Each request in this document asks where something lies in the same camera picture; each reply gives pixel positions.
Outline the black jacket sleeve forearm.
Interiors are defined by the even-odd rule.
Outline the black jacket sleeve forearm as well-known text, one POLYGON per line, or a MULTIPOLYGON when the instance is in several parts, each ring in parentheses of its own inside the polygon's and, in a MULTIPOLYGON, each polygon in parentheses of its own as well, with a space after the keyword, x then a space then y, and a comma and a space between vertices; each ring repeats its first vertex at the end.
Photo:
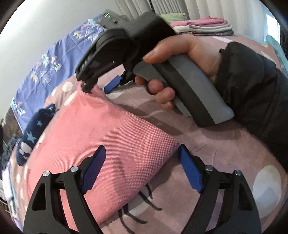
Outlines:
POLYGON ((247 46, 222 49, 215 87, 235 119, 265 143, 287 168, 287 77, 247 46))

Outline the person's right hand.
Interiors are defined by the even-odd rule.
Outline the person's right hand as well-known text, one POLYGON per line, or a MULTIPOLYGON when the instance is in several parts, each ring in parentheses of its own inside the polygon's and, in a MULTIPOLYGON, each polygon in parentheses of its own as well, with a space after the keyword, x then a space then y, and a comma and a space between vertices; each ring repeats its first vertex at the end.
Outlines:
MULTIPOLYGON (((222 55, 217 49, 192 35, 177 35, 162 40, 143 57, 143 61, 150 64, 161 63, 178 54, 187 54, 209 80, 215 83, 222 55)), ((163 109, 173 109, 175 92, 172 88, 164 87, 157 79, 147 82, 141 76, 135 77, 135 83, 145 86, 147 92, 154 95, 155 101, 161 104, 163 109)))

